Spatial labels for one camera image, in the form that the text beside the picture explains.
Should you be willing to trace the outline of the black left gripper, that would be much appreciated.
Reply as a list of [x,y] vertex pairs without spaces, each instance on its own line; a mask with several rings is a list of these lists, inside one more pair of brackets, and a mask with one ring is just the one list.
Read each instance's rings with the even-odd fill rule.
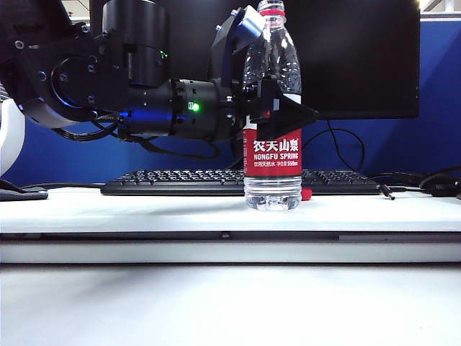
[[251,114],[257,136],[284,136],[319,119],[320,112],[285,96],[275,78],[253,83],[255,92],[245,92],[240,81],[229,87],[218,84],[218,141],[236,136]]

